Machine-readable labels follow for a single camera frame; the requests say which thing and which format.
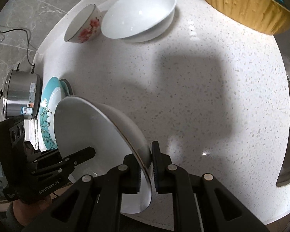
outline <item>white ceramic bowl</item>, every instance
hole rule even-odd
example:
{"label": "white ceramic bowl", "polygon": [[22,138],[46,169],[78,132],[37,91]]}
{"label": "white ceramic bowl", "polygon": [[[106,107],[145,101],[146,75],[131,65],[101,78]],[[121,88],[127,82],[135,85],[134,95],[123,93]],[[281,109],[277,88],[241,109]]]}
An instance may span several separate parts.
{"label": "white ceramic bowl", "polygon": [[102,15],[95,4],[83,8],[70,23],[65,41],[83,43],[94,39],[101,31]]}
{"label": "white ceramic bowl", "polygon": [[105,14],[101,31],[112,39],[132,37],[162,22],[175,5],[176,0],[118,0]]}
{"label": "white ceramic bowl", "polygon": [[54,130],[60,155],[64,158],[88,146],[95,148],[95,157],[75,167],[73,182],[84,174],[93,177],[123,163],[133,153],[141,166],[141,187],[138,194],[123,194],[121,212],[139,213],[152,198],[150,177],[151,153],[144,135],[125,114],[113,107],[69,96],[56,108]]}
{"label": "white ceramic bowl", "polygon": [[156,24],[150,29],[134,36],[123,38],[123,40],[127,43],[140,43],[149,41],[156,38],[157,36],[160,36],[171,25],[174,18],[174,13],[175,9],[165,19],[163,19],[160,23]]}

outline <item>teal plate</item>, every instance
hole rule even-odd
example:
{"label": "teal plate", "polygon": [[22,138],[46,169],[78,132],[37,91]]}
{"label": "teal plate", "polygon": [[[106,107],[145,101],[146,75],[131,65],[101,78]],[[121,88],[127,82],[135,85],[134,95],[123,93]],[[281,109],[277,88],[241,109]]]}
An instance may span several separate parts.
{"label": "teal plate", "polygon": [[67,84],[64,81],[59,81],[56,77],[52,77],[43,90],[39,116],[41,134],[47,150],[57,148],[54,133],[54,114],[58,103],[69,95]]}

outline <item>screw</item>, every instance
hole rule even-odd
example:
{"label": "screw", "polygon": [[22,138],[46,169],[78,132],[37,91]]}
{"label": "screw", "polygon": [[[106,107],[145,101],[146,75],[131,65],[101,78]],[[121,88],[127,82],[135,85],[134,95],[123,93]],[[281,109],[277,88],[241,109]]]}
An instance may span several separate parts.
{"label": "screw", "polygon": [[214,178],[213,175],[211,175],[210,173],[206,173],[205,175],[203,175],[203,177],[207,181],[211,181]]}
{"label": "screw", "polygon": [[174,170],[177,169],[177,166],[174,165],[174,164],[170,164],[170,165],[168,165],[168,169],[171,170],[171,171],[174,171]]}
{"label": "screw", "polygon": [[119,165],[119,166],[118,166],[118,169],[119,169],[120,171],[125,171],[125,170],[128,169],[128,166],[125,165],[125,164],[122,164],[122,165]]}
{"label": "screw", "polygon": [[90,175],[84,175],[82,177],[82,181],[83,182],[90,182],[91,181],[91,176]]}

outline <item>quartz countertop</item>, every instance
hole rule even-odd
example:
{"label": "quartz countertop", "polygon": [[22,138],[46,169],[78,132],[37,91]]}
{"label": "quartz countertop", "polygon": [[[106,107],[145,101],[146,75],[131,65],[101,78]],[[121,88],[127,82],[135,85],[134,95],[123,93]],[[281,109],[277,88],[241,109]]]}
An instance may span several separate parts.
{"label": "quartz countertop", "polygon": [[[82,0],[52,29],[35,55],[43,87],[68,79],[74,94],[129,116],[148,142],[189,173],[212,173],[262,222],[290,213],[290,184],[276,187],[289,131],[288,84],[273,36],[219,13],[204,0],[177,0],[160,37],[127,44],[100,34],[66,43]],[[153,194],[141,222],[172,229],[172,197]]]}

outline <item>yellow basket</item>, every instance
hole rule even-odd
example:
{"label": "yellow basket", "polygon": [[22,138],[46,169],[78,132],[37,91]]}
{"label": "yellow basket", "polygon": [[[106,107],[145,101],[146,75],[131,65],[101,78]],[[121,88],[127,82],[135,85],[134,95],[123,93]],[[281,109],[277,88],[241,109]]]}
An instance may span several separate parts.
{"label": "yellow basket", "polygon": [[290,11],[274,0],[206,0],[233,20],[261,33],[274,35],[290,28]]}

